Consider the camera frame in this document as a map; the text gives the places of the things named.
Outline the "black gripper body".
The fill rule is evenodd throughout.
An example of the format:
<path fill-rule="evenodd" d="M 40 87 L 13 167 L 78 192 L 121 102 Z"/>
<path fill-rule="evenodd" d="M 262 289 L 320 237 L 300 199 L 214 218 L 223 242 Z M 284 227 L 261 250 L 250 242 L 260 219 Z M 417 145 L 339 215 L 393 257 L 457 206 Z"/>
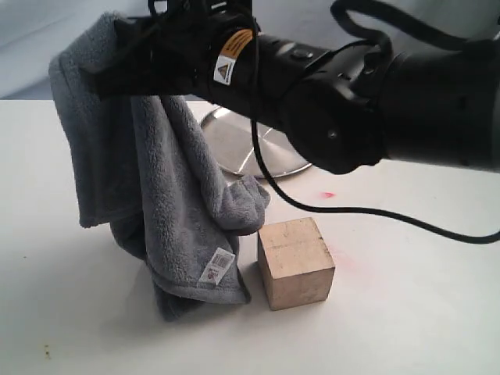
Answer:
<path fill-rule="evenodd" d="M 153 13 L 148 93 L 251 103 L 258 30 L 249 11 Z"/>

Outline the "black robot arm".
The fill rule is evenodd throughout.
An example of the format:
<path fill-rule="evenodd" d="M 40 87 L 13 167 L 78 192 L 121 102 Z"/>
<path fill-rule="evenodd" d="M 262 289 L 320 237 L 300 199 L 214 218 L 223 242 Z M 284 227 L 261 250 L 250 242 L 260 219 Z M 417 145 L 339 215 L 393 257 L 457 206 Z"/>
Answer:
<path fill-rule="evenodd" d="M 499 169 L 499 57 L 433 52 L 376 65 L 356 41 L 336 51 L 254 35 L 238 10 L 201 23 L 112 23 L 119 48 L 81 72 L 100 98 L 196 95 L 283 133 L 335 174 L 382 159 Z"/>

